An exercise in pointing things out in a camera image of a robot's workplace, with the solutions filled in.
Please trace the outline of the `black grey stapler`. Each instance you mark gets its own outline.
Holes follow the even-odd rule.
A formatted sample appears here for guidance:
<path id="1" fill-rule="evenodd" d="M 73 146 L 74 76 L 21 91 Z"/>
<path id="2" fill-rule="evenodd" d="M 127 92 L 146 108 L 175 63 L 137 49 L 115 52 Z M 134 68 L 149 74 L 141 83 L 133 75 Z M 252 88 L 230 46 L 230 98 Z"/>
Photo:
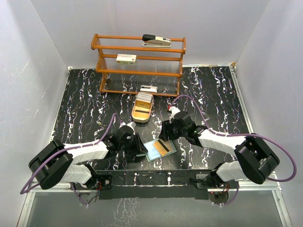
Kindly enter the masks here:
<path id="1" fill-rule="evenodd" d="M 170 48 L 171 40 L 165 37 L 144 34 L 142 36 L 142 46 L 143 47 L 156 47 L 156 48 Z"/>

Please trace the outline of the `wooden three-tier shelf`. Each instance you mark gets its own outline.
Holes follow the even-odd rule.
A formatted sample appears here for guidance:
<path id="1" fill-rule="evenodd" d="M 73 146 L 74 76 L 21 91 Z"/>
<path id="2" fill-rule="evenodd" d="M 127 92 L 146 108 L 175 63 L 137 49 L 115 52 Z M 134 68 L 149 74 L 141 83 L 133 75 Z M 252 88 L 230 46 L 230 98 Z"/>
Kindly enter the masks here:
<path id="1" fill-rule="evenodd" d="M 185 38 L 170 38 L 170 48 L 143 47 L 142 36 L 94 34 L 91 49 L 98 51 L 95 67 L 102 93 L 137 94 L 140 87 L 158 88 L 158 96 L 176 97 L 183 75 Z M 118 54 L 137 55 L 135 65 L 117 64 Z"/>

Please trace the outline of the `white red staples box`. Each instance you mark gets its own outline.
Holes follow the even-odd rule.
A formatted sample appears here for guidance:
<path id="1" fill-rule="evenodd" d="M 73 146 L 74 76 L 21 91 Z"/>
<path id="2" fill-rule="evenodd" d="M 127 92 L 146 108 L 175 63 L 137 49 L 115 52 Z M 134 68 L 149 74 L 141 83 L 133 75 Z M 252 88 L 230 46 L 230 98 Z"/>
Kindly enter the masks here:
<path id="1" fill-rule="evenodd" d="M 116 57 L 116 62 L 117 64 L 122 64 L 122 65 L 135 65 L 136 59 L 137 59 L 137 55 L 118 54 Z"/>

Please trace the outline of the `beige oval card tray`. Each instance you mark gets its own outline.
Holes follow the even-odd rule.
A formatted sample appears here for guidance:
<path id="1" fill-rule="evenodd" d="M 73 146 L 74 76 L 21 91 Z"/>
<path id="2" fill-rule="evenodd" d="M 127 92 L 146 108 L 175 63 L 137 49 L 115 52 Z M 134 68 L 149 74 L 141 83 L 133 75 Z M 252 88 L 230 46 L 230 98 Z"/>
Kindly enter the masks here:
<path id="1" fill-rule="evenodd" d="M 153 100 L 150 109 L 145 109 L 136 106 L 134 103 L 133 109 L 132 109 L 132 118 L 135 122 L 138 123 L 146 123 L 150 119 L 150 115 L 152 112 L 152 107 L 153 107 Z"/>

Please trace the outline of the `brown gold credit card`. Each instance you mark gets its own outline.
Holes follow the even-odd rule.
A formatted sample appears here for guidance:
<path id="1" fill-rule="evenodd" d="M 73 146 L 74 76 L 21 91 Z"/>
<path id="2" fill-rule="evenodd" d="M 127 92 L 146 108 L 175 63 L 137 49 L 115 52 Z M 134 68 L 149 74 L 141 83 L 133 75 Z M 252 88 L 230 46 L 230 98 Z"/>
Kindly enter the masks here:
<path id="1" fill-rule="evenodd" d="M 153 143 L 153 146 L 162 157 L 173 151 L 172 145 L 169 141 L 156 140 Z"/>

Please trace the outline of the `mint green card holder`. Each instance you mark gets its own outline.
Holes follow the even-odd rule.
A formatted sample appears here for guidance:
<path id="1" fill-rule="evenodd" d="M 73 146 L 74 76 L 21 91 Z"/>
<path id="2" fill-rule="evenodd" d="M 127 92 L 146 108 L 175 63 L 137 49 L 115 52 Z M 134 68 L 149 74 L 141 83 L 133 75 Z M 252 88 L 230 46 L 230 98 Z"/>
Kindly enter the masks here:
<path id="1" fill-rule="evenodd" d="M 143 144 L 147 153 L 136 155 L 136 157 L 145 157 L 148 162 L 166 157 L 177 152 L 171 140 L 164 142 L 162 140 L 152 140 Z"/>

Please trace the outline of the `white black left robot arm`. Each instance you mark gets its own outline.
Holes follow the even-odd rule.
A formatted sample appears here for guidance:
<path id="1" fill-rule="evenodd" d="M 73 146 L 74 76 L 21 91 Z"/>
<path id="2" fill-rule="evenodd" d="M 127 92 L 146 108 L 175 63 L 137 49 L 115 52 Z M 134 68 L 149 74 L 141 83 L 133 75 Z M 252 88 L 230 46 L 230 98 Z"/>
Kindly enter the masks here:
<path id="1" fill-rule="evenodd" d="M 116 133 L 108 133 L 101 140 L 78 144 L 51 141 L 28 164 L 34 178 L 43 190 L 60 182 L 80 183 L 94 188 L 98 177 L 86 165 L 90 160 L 103 160 L 122 154 L 134 159 L 148 152 L 132 124 L 123 125 Z"/>

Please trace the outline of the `black front base bar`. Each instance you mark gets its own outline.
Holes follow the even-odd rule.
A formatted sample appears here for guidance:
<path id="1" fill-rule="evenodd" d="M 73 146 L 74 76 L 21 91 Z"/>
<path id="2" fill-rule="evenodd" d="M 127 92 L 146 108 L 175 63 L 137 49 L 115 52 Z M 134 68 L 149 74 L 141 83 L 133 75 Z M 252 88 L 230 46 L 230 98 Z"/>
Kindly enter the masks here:
<path id="1" fill-rule="evenodd" d="M 204 177 L 209 170 L 103 170 L 98 177 L 108 177 L 99 198 L 194 198 L 208 199 L 208 188 L 190 181 Z"/>

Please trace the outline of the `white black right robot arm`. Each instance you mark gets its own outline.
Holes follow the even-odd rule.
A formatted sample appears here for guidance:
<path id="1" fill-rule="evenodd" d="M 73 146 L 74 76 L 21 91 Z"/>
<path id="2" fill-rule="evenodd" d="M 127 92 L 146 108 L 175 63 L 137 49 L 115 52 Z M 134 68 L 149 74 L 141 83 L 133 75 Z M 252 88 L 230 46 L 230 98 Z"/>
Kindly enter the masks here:
<path id="1" fill-rule="evenodd" d="M 227 182 L 249 179 L 263 184 L 279 165 L 280 160 L 266 142 L 253 136 L 220 136 L 203 125 L 196 125 L 187 112 L 176 113 L 163 121 L 159 139 L 162 141 L 185 138 L 190 144 L 211 148 L 236 157 L 236 161 L 218 164 L 202 183 L 221 188 Z"/>

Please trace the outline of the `stack of credit cards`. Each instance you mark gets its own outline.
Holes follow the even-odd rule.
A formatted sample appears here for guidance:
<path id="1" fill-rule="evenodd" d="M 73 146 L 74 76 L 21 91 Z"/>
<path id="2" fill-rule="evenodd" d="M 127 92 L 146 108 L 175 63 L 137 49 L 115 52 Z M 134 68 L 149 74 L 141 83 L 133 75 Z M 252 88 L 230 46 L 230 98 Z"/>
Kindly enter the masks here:
<path id="1" fill-rule="evenodd" d="M 152 105 L 153 95 L 150 93 L 140 92 L 136 96 L 135 104 L 138 107 L 150 109 Z"/>

